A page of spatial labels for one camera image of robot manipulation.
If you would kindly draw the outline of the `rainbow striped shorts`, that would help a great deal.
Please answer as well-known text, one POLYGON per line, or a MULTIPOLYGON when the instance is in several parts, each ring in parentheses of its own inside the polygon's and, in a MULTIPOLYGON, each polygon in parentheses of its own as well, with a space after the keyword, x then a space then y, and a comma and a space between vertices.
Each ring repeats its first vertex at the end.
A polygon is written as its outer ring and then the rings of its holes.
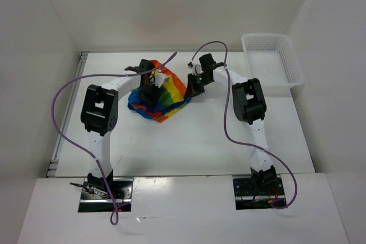
MULTIPOLYGON (((160 97, 156 106, 150 107, 137 97, 138 88, 133 89, 128 97, 128 108, 146 119, 161 123, 185 107, 189 103, 190 98, 184 97, 186 86, 179 77, 175 75, 175 73, 166 67, 160 68, 161 63, 157 60, 149 61, 152 61, 155 65, 155 71, 151 72, 151 81, 153 81, 152 77, 154 73, 157 72, 161 72, 169 76, 169 80, 162 85, 164 93, 160 97)), ((125 70, 140 73, 139 65, 135 67, 129 66, 125 70)))

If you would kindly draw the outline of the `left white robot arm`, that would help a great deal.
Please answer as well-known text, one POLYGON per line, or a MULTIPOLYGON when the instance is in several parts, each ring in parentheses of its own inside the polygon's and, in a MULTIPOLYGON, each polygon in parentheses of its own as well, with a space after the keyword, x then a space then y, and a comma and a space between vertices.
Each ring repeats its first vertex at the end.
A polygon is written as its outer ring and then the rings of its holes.
POLYGON ((110 197, 114 191, 110 139, 118 121, 119 100, 137 89, 142 100, 153 106, 168 80, 167 73, 143 59, 138 66, 127 67, 120 77, 101 86, 89 85, 86 89, 81 122, 87 131, 89 151, 95 161, 87 175, 87 186, 101 198, 110 197))

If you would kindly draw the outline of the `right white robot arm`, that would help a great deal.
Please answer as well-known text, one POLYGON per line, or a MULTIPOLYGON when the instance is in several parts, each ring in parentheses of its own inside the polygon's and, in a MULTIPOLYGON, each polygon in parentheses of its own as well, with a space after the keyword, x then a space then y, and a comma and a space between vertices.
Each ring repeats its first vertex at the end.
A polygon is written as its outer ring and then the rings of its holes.
POLYGON ((184 97, 191 98, 204 93, 204 87, 213 82, 228 88, 234 114, 251 131, 254 140, 250 160, 251 188, 256 194, 264 194, 276 182, 277 173, 271 156, 266 152, 268 144, 264 118, 267 107, 260 81, 239 75, 226 68, 222 62, 215 62, 211 54, 205 54, 199 60, 199 64, 188 63, 190 73, 184 97))

